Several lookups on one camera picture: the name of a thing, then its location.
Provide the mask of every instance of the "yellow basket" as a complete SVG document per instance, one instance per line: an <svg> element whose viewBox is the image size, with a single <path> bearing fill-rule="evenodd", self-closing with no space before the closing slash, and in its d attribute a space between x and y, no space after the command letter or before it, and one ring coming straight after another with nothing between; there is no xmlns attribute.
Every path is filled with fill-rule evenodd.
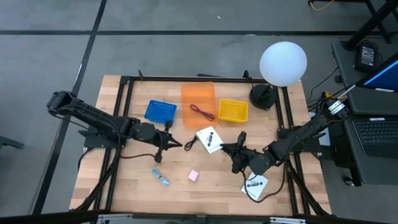
<svg viewBox="0 0 398 224"><path fill-rule="evenodd" d="M236 100L220 100L218 117L224 121L243 123L248 121L248 103Z"/></svg>

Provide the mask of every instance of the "blue basket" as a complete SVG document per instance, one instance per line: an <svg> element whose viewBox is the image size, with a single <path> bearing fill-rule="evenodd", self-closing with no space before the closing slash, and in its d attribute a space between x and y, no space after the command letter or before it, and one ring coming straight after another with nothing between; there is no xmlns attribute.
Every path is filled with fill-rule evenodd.
<svg viewBox="0 0 398 224"><path fill-rule="evenodd" d="M156 100L150 100L145 119L149 121L164 124L166 121L173 121L177 105L164 103Z"/></svg>

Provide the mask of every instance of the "lamp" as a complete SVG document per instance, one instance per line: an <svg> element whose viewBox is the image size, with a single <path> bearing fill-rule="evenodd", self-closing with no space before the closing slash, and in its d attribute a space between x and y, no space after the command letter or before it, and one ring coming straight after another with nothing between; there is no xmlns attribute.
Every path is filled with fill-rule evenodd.
<svg viewBox="0 0 398 224"><path fill-rule="evenodd" d="M306 68L304 50L291 42L272 44L260 59L262 77L274 86L288 86L299 81ZM250 102L256 108L268 110L276 102L276 93L271 85L256 85L250 91Z"/></svg>

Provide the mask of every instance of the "white label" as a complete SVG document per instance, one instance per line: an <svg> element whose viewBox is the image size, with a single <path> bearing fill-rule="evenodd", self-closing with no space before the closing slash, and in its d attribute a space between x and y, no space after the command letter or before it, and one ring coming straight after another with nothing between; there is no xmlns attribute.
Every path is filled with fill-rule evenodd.
<svg viewBox="0 0 398 224"><path fill-rule="evenodd" d="M340 100L336 101L335 103L333 103L331 106L329 106L329 110L332 111L334 110L338 105L340 105Z"/></svg>
<svg viewBox="0 0 398 224"><path fill-rule="evenodd" d="M331 115L335 115L337 112L339 112L341 109L343 109L345 107L344 104L340 104L338 107L336 107L336 109L334 109L333 111L331 111Z"/></svg>
<svg viewBox="0 0 398 224"><path fill-rule="evenodd" d="M389 93L392 93L394 90L388 90L388 89L382 89L382 88L376 88L375 90L379 90L379 91L387 91Z"/></svg>
<svg viewBox="0 0 398 224"><path fill-rule="evenodd" d="M384 118L369 118L371 121L385 121Z"/></svg>

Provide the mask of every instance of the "orange translucent container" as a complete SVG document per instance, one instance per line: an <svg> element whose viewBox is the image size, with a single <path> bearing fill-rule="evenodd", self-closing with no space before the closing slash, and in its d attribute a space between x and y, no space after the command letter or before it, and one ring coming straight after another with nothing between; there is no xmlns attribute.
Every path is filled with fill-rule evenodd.
<svg viewBox="0 0 398 224"><path fill-rule="evenodd" d="M217 104L212 82L194 82L181 85L182 96L182 120L187 128L207 128L217 124ZM209 121L203 114L191 109L195 105L201 111L211 113L215 116Z"/></svg>

